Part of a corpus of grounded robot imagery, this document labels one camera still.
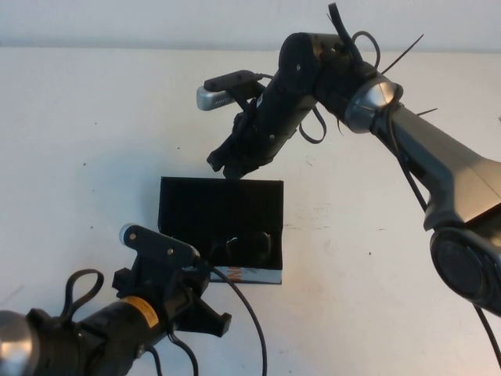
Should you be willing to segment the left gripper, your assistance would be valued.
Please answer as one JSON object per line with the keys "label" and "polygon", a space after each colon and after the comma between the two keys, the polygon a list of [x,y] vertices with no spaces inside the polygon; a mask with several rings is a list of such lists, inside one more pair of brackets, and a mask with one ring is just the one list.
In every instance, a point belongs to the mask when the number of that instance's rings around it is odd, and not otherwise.
{"label": "left gripper", "polygon": [[114,273],[112,288],[117,297],[133,294],[162,313],[182,313],[174,331],[221,338],[228,332],[232,316],[217,313],[201,299],[210,274],[200,258],[189,263],[137,258],[132,270],[122,268]]}

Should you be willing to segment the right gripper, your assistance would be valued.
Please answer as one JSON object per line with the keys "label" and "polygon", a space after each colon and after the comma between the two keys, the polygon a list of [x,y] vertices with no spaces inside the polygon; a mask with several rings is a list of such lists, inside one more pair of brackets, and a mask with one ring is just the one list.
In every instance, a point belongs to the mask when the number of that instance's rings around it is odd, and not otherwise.
{"label": "right gripper", "polygon": [[226,179],[242,179],[270,163],[292,136],[291,115],[239,113],[233,120],[231,143],[223,143],[207,157],[214,172]]}

